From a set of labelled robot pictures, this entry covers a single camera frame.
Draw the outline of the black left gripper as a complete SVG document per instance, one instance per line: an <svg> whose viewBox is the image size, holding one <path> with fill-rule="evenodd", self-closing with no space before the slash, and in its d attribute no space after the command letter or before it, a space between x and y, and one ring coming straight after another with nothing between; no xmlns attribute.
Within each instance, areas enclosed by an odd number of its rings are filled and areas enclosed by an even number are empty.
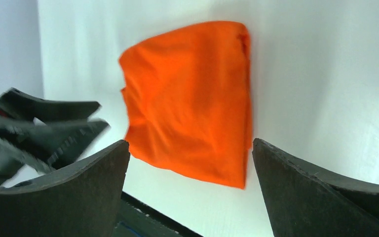
<svg viewBox="0 0 379 237"><path fill-rule="evenodd" d="M0 185L25 165L47 174L74 163L109 126L100 119L84 120L99 108L96 101L44 100L16 88L3 93L0 96ZM31 122L34 118L54 123L35 124Z"/></svg>

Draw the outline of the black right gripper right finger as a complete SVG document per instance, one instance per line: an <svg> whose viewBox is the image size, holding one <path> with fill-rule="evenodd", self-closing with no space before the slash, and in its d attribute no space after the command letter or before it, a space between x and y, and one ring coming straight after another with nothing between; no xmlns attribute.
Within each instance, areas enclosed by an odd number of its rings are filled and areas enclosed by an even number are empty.
<svg viewBox="0 0 379 237"><path fill-rule="evenodd" d="M379 185L256 138L253 160L276 237L379 237Z"/></svg>

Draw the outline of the orange t shirt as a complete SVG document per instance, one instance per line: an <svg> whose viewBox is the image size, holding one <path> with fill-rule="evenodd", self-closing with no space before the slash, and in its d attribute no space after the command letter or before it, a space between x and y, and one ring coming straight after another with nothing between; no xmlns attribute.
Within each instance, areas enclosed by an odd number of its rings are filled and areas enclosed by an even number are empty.
<svg viewBox="0 0 379 237"><path fill-rule="evenodd" d="M252 145L251 39L234 21L148 38L118 62L130 153L180 175L244 189Z"/></svg>

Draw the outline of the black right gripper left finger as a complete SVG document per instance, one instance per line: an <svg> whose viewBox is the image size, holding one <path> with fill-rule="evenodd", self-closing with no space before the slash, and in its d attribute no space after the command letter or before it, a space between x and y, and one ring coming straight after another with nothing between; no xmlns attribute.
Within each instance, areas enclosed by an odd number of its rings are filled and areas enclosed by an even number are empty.
<svg viewBox="0 0 379 237"><path fill-rule="evenodd" d="M110 237L130 160L119 140L50 174L0 187L0 237Z"/></svg>

